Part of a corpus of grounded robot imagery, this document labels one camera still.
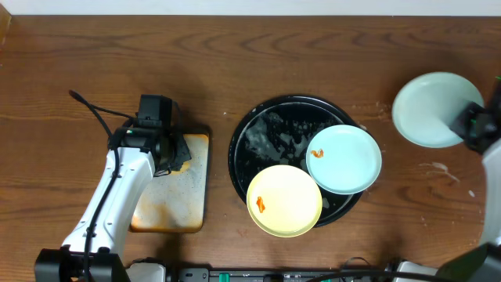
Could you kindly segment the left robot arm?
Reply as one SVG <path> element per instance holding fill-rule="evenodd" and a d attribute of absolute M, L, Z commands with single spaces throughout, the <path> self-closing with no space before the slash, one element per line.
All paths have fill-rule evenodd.
<path fill-rule="evenodd" d="M 121 261 L 134 210 L 153 178 L 181 169 L 191 155 L 181 129 L 171 123 L 172 99 L 143 95 L 139 110 L 108 135 L 106 166 L 85 213 L 58 249 L 44 248 L 37 281 L 128 281 Z"/>

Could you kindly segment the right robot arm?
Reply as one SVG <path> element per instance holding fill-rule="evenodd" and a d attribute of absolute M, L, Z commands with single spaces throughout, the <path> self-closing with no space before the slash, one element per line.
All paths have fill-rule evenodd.
<path fill-rule="evenodd" d="M 455 117 L 449 128 L 482 156 L 486 175 L 485 218 L 481 245 L 441 266 L 436 276 L 449 281 L 500 281 L 500 83 L 486 107 L 476 103 Z"/>

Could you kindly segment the green yellow sponge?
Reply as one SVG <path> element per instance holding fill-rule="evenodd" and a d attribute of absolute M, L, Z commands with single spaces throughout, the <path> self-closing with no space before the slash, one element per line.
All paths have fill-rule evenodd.
<path fill-rule="evenodd" d="M 179 167 L 179 169 L 178 169 L 178 170 L 174 170 L 174 169 L 172 169 L 172 170 L 171 170 L 171 174 L 172 174 L 172 175 L 180 175 L 180 174 L 182 174 L 182 173 L 184 173 L 184 172 L 188 171 L 188 170 L 190 169 L 190 167 L 191 167 L 191 161 L 186 161 L 186 162 L 184 162 L 184 163 L 182 164 L 182 166 L 181 166 L 181 167 Z"/>

